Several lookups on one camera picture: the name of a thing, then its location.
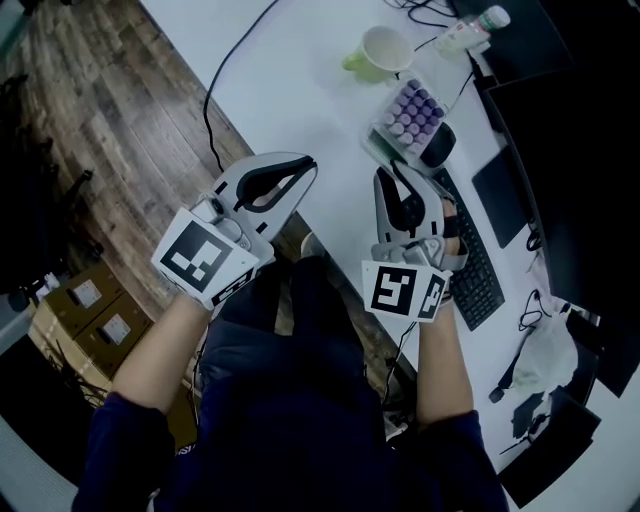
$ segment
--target keyboard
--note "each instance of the keyboard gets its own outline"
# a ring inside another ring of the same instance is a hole
[[[451,176],[442,168],[433,179],[455,197],[460,237],[469,248],[467,264],[451,277],[451,294],[469,330],[473,331],[504,304],[504,295],[487,250]]]

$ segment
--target green mug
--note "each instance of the green mug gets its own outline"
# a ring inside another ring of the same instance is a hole
[[[413,49],[404,36],[390,27],[373,27],[362,36],[358,49],[345,57],[342,67],[361,80],[383,82],[413,62]]]

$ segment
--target bottle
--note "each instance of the bottle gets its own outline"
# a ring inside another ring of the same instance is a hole
[[[465,50],[476,48],[483,43],[489,47],[491,32],[511,23],[509,13],[499,5],[489,7],[480,16],[466,16],[436,39],[433,45],[444,58],[459,55]]]

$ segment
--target floor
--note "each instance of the floor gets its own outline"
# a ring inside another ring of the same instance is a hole
[[[152,318],[176,293],[149,260],[176,210],[192,206],[220,171],[202,120],[205,90],[135,0],[83,0],[73,7],[43,0],[0,76],[28,73],[25,116],[54,139],[59,181],[83,169],[94,177],[76,211],[104,249],[104,259]],[[251,154],[215,105],[209,108],[226,168]],[[308,232],[299,216],[277,248],[295,258]],[[340,287],[366,351],[368,375],[382,392],[395,344],[359,297]],[[290,322],[287,294],[279,328]]]

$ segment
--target black mouse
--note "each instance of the black mouse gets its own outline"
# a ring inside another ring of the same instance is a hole
[[[455,145],[456,136],[453,130],[449,128],[447,123],[442,123],[422,155],[420,155],[420,160],[422,160],[427,167],[436,169],[449,158],[451,150]]]

